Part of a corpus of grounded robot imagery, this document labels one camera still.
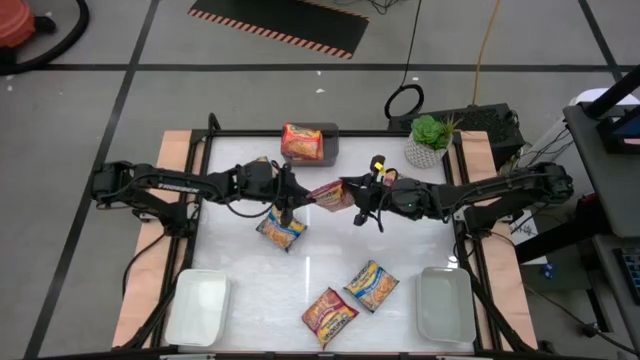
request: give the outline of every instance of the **black floor line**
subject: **black floor line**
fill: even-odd
[[[127,64],[49,64],[39,71],[126,71]],[[404,71],[405,64],[139,64],[136,71],[243,72],[243,71]],[[635,65],[623,65],[632,69]],[[475,64],[411,64],[410,71],[474,72]],[[482,72],[591,73],[609,72],[609,65],[482,65]]]
[[[598,25],[598,21],[596,17],[593,15],[593,11],[591,11],[591,7],[587,0],[578,0],[580,4],[580,8],[584,13],[585,18],[587,19],[587,23],[589,23],[589,27],[591,28],[591,32],[598,43],[598,47],[602,52],[602,56],[604,56],[607,65],[609,66],[609,70],[611,71],[611,75],[615,81],[620,81],[622,79],[622,72],[620,71],[620,67],[616,63],[616,60],[613,58],[613,53],[611,53],[611,49],[609,49],[609,45],[607,45],[607,41],[604,39],[604,35],[602,34],[602,30],[600,30],[600,26]]]
[[[129,64],[47,64],[36,71],[127,71]]]
[[[131,88],[131,82],[133,81],[133,76],[135,74],[135,66],[140,61],[142,49],[144,48],[147,36],[149,35],[149,29],[151,28],[151,23],[153,22],[156,10],[158,9],[158,2],[159,0],[152,0],[151,4],[149,5],[147,15],[142,25],[142,30],[140,30],[140,34],[138,36],[136,46],[133,50],[133,54],[131,55],[131,60],[129,61],[127,71],[122,81],[122,85],[120,86],[120,90],[118,91],[118,95],[116,96],[109,122],[107,123],[107,126],[105,128],[102,140],[100,141],[100,146],[98,147],[98,152],[93,162],[92,169],[102,164],[107,158],[109,147],[111,146],[118,121],[120,120],[120,114],[122,112],[122,109],[124,108],[129,89]],[[73,258],[76,246],[78,245],[78,240],[80,239],[82,227],[84,226],[84,222],[87,218],[87,213],[89,212],[90,205],[90,178],[88,178],[87,184],[85,185],[84,191],[82,193],[82,198],[80,199],[80,204],[78,205],[78,209],[76,210],[76,214],[73,218],[71,229],[69,230],[69,234],[67,235],[67,240],[64,244],[64,248],[62,249],[62,255],[60,256],[60,260],[58,260],[58,265],[56,266],[53,279],[51,280],[51,284],[49,285],[47,296],[45,297],[44,304],[42,305],[42,309],[40,310],[40,314],[38,315],[38,319],[36,321],[36,325],[33,329],[33,332],[31,333],[31,338],[29,339],[29,344],[27,345],[27,349],[24,355],[25,359],[35,359],[40,353],[40,349],[42,347],[42,343],[44,342],[47,329],[49,328],[49,324],[51,322],[56,304],[58,303],[65,278],[67,277],[67,273],[69,272],[71,259]]]

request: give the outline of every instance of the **red vacuum cleaner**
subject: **red vacuum cleaner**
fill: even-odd
[[[34,16],[23,0],[0,0],[0,75],[18,74],[45,65],[67,51],[80,39],[89,25],[89,8],[85,0],[76,0],[80,18],[60,43],[44,54],[18,63],[18,51],[34,34],[52,34],[56,24],[46,16]]]

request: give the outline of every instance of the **gray floor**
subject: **gray floor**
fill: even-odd
[[[70,0],[29,3],[38,14],[49,13],[60,31],[27,44],[23,59],[52,46],[78,15]],[[106,158],[149,163],[156,161],[165,130],[202,128],[210,111],[226,129],[269,129],[301,119],[333,121],[350,129],[383,129],[382,107],[401,81],[402,71],[325,71],[323,65],[403,64],[417,8],[416,1],[407,0],[381,16],[365,2],[345,5],[371,18],[353,59],[347,61],[192,18],[186,12],[193,0],[87,3],[92,12],[87,33],[54,62],[74,66],[0,79],[3,359],[25,353],[109,119],[117,122],[117,128]],[[589,5],[617,64],[628,69],[640,62],[638,29],[632,25],[640,2],[591,0]],[[423,1],[411,62],[427,65],[407,77],[425,89],[423,110],[470,103],[471,65],[492,6],[491,0]],[[156,11],[148,36],[141,41],[139,64],[168,64],[164,70],[171,71],[142,67],[133,74],[137,64],[131,68],[127,64],[150,9]],[[529,142],[561,116],[572,97],[613,83],[577,0],[503,2],[484,59],[486,64],[519,66],[483,72],[478,102],[507,102],[520,114],[521,130]],[[111,71],[95,71],[91,64],[113,66]],[[249,72],[215,66],[230,64],[317,65],[304,71]],[[451,64],[457,67],[437,71],[440,65]],[[567,72],[556,65],[577,66]],[[125,76],[127,69],[134,76],[123,83],[131,78]],[[127,95],[122,108],[116,101],[119,93]],[[394,112],[406,110],[412,100],[399,99]],[[139,224],[126,211],[89,210],[41,356],[109,349],[121,301],[120,277],[138,230]],[[566,302],[589,317],[585,299]],[[571,324],[544,304],[532,301],[531,307],[538,337],[555,338],[558,350],[573,355],[615,353],[593,340],[584,341],[589,346],[583,346],[584,339],[560,346],[571,337],[565,335]],[[608,350],[595,353],[592,348]]]

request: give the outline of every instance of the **hazard stripe mat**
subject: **hazard stripe mat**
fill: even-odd
[[[189,15],[291,45],[351,59],[366,16],[301,0],[197,0]]]

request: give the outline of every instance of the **white table surface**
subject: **white table surface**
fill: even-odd
[[[419,169],[407,162],[405,138],[340,138],[333,167],[294,167],[298,183],[309,190],[339,176],[367,173],[374,155],[385,166],[432,183],[444,183],[442,166]],[[282,164],[278,137],[219,137],[213,140],[209,172],[224,171],[266,155]],[[232,204],[243,213],[265,205]],[[385,232],[375,221],[353,225],[357,208],[330,213],[310,205],[294,212],[309,227],[289,253],[255,231],[262,221],[233,215],[226,207],[204,202],[200,215],[194,268],[224,271],[231,296],[222,339],[209,351],[318,352],[322,347],[302,322],[303,312],[332,287],[360,314],[326,347],[329,352],[472,352],[471,343],[455,344],[423,338],[416,325],[415,277],[424,267],[457,267],[451,262],[451,224],[417,222],[392,213],[383,215]],[[380,308],[371,314],[343,287],[369,260],[400,280]],[[183,348],[183,351],[203,351]]]

